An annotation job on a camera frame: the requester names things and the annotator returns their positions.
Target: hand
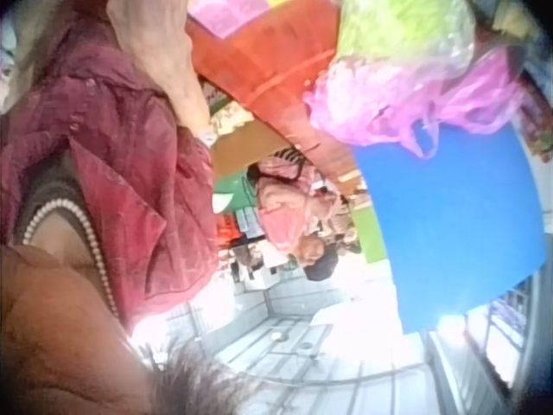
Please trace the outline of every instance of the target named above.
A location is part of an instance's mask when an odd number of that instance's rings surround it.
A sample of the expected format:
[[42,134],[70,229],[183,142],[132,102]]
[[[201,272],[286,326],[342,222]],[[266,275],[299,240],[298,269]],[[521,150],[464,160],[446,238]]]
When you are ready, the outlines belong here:
[[109,0],[119,45],[167,95],[179,125],[196,137],[210,131],[209,107],[184,31],[188,0]]

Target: woman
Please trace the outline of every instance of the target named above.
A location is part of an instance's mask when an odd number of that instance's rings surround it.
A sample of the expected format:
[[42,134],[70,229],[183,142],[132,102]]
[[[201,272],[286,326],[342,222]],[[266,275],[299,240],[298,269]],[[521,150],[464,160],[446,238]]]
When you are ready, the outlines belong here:
[[217,267],[187,2],[110,0],[107,16],[64,2],[2,118],[0,412],[233,414],[227,373],[192,354],[160,370],[128,341]]
[[336,195],[315,192],[315,166],[296,149],[277,152],[250,166],[248,179],[256,189],[258,216],[267,240],[296,258],[308,279],[330,278],[338,255],[311,228],[332,213]]

